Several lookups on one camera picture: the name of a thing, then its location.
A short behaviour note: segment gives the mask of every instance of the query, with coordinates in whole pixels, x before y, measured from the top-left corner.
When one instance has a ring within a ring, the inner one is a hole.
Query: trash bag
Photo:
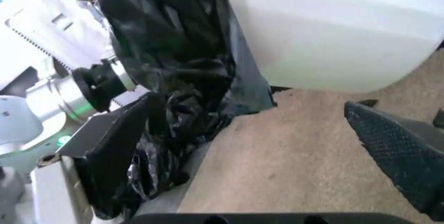
[[[234,116],[275,103],[228,0],[97,1],[129,75],[166,99],[165,114],[147,119],[158,124],[146,124],[118,196],[131,202],[131,216],[138,203],[186,181],[189,153]]]

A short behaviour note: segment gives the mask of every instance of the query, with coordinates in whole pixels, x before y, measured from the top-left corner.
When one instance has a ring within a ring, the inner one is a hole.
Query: white surface
[[[365,92],[444,39],[444,0],[230,0],[271,85]]]
[[[70,157],[31,172],[36,223],[89,224],[93,212]]]
[[[29,109],[26,100],[15,96],[0,96],[0,144],[31,141],[43,131],[43,125]],[[5,151],[0,146],[0,153]]]

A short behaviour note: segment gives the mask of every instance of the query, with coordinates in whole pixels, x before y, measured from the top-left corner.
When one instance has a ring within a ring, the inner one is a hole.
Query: black textured surface
[[[291,213],[291,214],[150,214],[122,224],[408,224],[399,217],[377,213]]]
[[[421,213],[444,220],[444,135],[424,122],[345,104],[345,117],[395,187]]]

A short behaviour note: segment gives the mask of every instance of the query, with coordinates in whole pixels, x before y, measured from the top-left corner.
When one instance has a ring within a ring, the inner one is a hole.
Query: black rubber mount
[[[91,69],[78,68],[72,76],[83,96],[98,112],[107,111],[111,100],[126,91],[111,64],[94,64]]]
[[[439,109],[436,113],[436,116],[433,119],[433,126],[444,129],[444,111],[442,109]]]
[[[377,99],[366,99],[366,100],[359,101],[358,103],[360,103],[364,106],[373,108],[378,103],[378,100]]]

